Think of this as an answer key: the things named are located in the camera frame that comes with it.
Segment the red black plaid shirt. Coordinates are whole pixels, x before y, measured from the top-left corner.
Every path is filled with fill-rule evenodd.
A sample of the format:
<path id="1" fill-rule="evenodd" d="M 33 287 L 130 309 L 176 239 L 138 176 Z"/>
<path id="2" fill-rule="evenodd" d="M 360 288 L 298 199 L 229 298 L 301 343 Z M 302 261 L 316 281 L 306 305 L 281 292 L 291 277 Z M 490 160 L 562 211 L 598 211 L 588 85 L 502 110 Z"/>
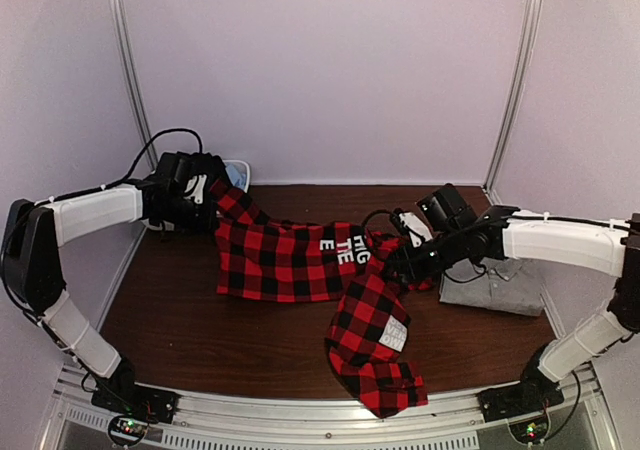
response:
<path id="1" fill-rule="evenodd" d="M 429 278 L 413 283 L 391 267 L 392 252 L 406 240 L 349 222 L 278 220 L 222 179 L 210 195 L 219 212 L 219 294 L 279 304 L 336 302 L 324 346 L 342 386 L 380 419 L 427 404 L 417 365 L 400 358 L 411 323 L 401 299 L 432 287 Z"/>

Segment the white plastic laundry basket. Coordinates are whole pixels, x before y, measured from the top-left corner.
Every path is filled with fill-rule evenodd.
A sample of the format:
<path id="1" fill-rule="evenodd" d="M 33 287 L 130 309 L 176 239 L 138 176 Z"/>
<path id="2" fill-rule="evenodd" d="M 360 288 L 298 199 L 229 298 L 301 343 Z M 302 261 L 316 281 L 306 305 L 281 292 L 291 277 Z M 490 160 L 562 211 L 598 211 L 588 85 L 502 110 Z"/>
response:
<path id="1" fill-rule="evenodd" d="M 210 154 L 162 156 L 159 169 L 145 180 L 143 224 L 156 232 L 204 232 L 216 223 L 217 206 L 209 194 L 222 179 L 243 191 L 249 188 L 250 166 Z"/>

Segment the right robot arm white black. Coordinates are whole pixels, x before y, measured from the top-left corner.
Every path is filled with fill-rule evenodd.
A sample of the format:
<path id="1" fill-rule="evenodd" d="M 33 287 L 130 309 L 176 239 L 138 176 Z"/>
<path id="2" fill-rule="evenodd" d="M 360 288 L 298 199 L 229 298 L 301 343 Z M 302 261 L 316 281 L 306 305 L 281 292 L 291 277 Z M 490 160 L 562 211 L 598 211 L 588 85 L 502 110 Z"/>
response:
<path id="1" fill-rule="evenodd" d="M 565 267 L 610 280 L 609 300 L 531 357 L 512 393 L 519 410 L 535 410 L 577 367 L 639 332 L 636 219 L 590 220 L 494 205 L 479 216 L 439 214 L 423 223 L 395 212 L 390 220 L 409 241 L 388 264 L 411 282 L 439 276 L 464 260 L 487 259 Z"/>

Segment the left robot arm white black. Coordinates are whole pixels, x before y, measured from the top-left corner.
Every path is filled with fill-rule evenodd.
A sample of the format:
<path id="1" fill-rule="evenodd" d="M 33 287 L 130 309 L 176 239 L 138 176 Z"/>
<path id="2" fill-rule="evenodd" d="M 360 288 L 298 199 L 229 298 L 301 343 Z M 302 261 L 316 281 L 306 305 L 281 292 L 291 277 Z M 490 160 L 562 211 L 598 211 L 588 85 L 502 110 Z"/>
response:
<path id="1" fill-rule="evenodd" d="M 106 399 L 123 414 L 137 412 L 144 403 L 135 370 L 72 301 L 59 250 L 80 237 L 138 221 L 205 233 L 216 221 L 216 204 L 202 176 L 192 178 L 184 190 L 136 181 L 68 198 L 18 199 L 9 208 L 1 246 L 1 280 L 9 295 L 105 386 Z"/>

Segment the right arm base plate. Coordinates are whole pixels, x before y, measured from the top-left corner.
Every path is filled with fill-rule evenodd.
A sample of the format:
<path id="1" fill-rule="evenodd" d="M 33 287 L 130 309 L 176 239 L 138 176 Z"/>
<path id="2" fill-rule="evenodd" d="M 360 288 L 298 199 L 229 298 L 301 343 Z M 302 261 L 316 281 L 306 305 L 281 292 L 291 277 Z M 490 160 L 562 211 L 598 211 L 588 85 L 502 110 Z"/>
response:
<path id="1" fill-rule="evenodd" d="M 485 422 L 511 419 L 564 402 L 557 387 L 543 388 L 535 383 L 519 382 L 513 385 L 489 388 L 477 394 Z"/>

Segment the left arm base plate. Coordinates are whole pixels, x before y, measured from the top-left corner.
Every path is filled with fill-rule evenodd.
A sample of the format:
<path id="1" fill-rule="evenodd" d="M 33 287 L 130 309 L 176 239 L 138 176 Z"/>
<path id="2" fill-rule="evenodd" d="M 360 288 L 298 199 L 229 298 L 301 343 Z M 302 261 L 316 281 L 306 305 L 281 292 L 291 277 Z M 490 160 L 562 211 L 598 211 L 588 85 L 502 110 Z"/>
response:
<path id="1" fill-rule="evenodd" d="M 178 394 L 173 391 L 134 384 L 125 390 L 116 390 L 99 382 L 91 397 L 91 404 L 136 420 L 151 424 L 171 424 L 175 415 Z"/>

